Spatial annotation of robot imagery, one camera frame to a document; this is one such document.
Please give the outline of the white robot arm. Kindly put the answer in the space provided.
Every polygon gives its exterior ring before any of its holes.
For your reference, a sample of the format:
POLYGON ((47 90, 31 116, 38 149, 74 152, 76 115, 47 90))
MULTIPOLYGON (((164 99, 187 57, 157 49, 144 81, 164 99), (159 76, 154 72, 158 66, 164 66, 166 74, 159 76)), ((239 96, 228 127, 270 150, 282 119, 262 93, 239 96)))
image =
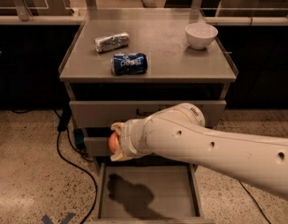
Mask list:
POLYGON ((288 201, 287 138, 207 129, 201 111, 188 103, 116 122, 111 130, 112 161, 156 154, 201 165, 288 201))

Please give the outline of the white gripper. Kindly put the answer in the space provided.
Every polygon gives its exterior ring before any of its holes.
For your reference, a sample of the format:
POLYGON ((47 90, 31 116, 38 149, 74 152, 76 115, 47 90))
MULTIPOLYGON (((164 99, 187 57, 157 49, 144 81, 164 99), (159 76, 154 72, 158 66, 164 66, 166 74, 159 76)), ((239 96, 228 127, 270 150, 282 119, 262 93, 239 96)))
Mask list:
POLYGON ((118 149, 110 157, 111 161, 128 161, 130 158, 141 158, 146 155, 143 119, 115 122, 111 125, 111 130, 120 134, 119 141, 123 149, 118 149))

